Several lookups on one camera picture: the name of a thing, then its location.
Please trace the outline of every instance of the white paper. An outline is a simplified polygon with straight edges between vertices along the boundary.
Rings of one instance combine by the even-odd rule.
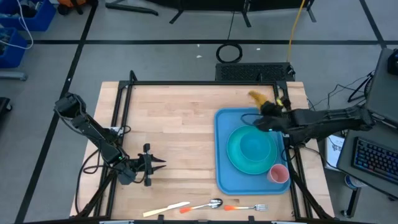
[[[344,138],[338,137],[331,135],[328,138],[326,138],[326,146],[325,146],[325,154],[326,154],[326,160],[330,163],[330,165],[337,166],[338,158],[341,153],[341,148],[343,147],[344,144]],[[339,171],[338,169],[335,169],[329,164],[325,164],[325,168]]]

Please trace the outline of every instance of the silver fork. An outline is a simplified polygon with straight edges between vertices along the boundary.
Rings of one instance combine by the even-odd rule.
[[[230,210],[239,210],[239,209],[255,209],[256,211],[268,211],[268,205],[255,205],[253,207],[239,207],[239,206],[231,206],[231,205],[225,205],[224,210],[230,211]]]

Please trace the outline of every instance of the butter knife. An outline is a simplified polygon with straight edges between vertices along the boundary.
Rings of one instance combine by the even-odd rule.
[[[142,214],[142,216],[144,216],[144,217],[149,217],[149,216],[151,216],[151,215],[155,215],[155,214],[158,214],[158,213],[160,213],[160,212],[164,212],[164,211],[167,211],[167,210],[170,210],[170,209],[173,209],[173,208],[178,208],[178,207],[181,207],[181,206],[188,205],[189,203],[190,203],[190,202],[180,202],[180,203],[176,203],[176,204],[167,206],[167,208],[160,208],[160,209],[157,209],[157,210],[152,210],[152,211],[149,211],[149,212],[144,212],[144,213]]]

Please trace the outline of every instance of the wooden table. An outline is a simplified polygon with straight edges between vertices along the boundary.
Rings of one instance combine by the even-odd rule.
[[[94,119],[103,127],[109,127],[113,114],[118,82],[104,82]],[[132,157],[142,152],[142,146],[150,143],[150,153],[166,160],[164,167],[152,175],[152,186],[143,184],[117,184],[112,218],[143,218],[142,213],[188,201],[191,206],[208,203],[211,198],[222,198],[225,205],[252,206],[267,204],[269,211],[240,210],[226,212],[221,209],[200,209],[180,214],[178,210],[164,212],[167,220],[294,220],[290,190],[282,195],[225,195],[215,180],[215,144],[213,119],[216,111],[227,107],[254,106],[248,97],[249,90],[257,90],[274,99],[271,86],[218,86],[218,85],[136,85],[133,86],[127,125],[131,132],[125,135],[124,150]],[[288,83],[292,108],[308,108],[303,83]],[[121,105],[119,123],[123,111]],[[318,150],[316,141],[307,147]],[[96,148],[88,143],[87,158]],[[302,162],[309,191],[327,213],[334,217],[323,166],[318,154],[301,150]],[[96,159],[88,166],[95,165]],[[79,208],[90,200],[98,188],[100,170],[93,175],[83,174],[80,182]],[[302,193],[297,189],[300,214],[305,217]],[[106,191],[101,213],[108,199]],[[75,214],[72,205],[71,215]]]

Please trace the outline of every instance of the silver spoon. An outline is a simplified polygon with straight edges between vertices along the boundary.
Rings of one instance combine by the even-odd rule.
[[[210,203],[206,204],[206,205],[199,205],[199,206],[195,206],[195,207],[187,207],[187,208],[180,208],[180,213],[185,213],[185,212],[189,212],[191,210],[197,209],[197,208],[203,208],[205,206],[209,206],[210,208],[218,208],[223,204],[223,201],[219,198],[214,198],[210,200]]]

